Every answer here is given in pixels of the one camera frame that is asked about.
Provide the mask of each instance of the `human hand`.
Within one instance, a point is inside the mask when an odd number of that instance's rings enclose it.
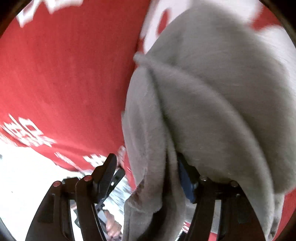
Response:
[[[104,210],[104,214],[106,216],[106,230],[107,234],[112,237],[116,238],[121,234],[121,225],[115,221],[114,215],[112,215],[108,210]]]

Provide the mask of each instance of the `gray fabric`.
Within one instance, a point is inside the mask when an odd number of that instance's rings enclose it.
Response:
[[[271,240],[296,184],[295,96],[281,66],[251,30],[202,1],[135,60],[122,127],[139,186],[123,240],[177,237],[190,211],[176,151],[213,181],[236,180]]]

